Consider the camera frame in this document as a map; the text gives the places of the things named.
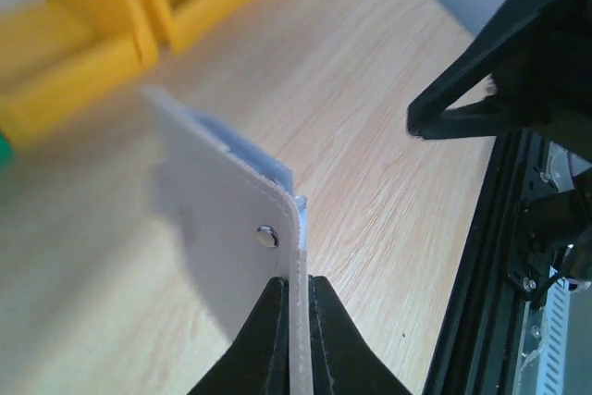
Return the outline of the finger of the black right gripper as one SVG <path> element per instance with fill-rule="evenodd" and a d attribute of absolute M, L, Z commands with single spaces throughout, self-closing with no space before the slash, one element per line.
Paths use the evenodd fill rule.
<path fill-rule="evenodd" d="M 513 130 L 512 113 L 493 100 L 438 110 L 423 110 L 413 119 L 413 136 L 424 140 L 452 140 L 498 136 Z"/>
<path fill-rule="evenodd" d="M 536 35 L 541 16 L 556 0 L 505 0 L 466 50 L 429 84 L 408 106 L 407 131 L 413 136 L 413 119 L 423 110 L 434 116 L 448 109 L 481 80 L 518 54 Z M 498 102 L 499 86 L 484 100 Z M 522 125 L 513 116 L 513 130 Z"/>

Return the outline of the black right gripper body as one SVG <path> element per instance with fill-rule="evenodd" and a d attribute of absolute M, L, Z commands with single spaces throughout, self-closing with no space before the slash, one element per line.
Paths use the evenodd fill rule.
<path fill-rule="evenodd" d="M 529 128 L 590 158 L 591 0 L 505 0 L 496 15 L 512 41 L 485 134 Z"/>

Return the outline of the beige leather card holder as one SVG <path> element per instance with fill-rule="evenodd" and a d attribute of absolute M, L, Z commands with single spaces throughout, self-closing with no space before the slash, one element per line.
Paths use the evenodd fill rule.
<path fill-rule="evenodd" d="M 235 339 L 265 284 L 289 286 L 290 391 L 314 391 L 307 248 L 290 195 L 215 138 L 165 88 L 145 87 L 165 155 L 154 168 L 157 208 L 179 227 L 187 267 L 228 339 Z"/>

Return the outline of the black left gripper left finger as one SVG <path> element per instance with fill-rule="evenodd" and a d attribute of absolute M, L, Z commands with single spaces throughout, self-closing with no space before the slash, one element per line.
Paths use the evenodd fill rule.
<path fill-rule="evenodd" d="M 228 350 L 191 394 L 288 394 L 289 286 L 271 278 Z"/>

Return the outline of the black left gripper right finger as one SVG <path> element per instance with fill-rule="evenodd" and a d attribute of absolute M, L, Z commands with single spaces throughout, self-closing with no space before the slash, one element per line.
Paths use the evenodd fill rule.
<path fill-rule="evenodd" d="M 314 393 L 407 394 L 364 341 L 329 280 L 310 276 L 308 291 Z"/>

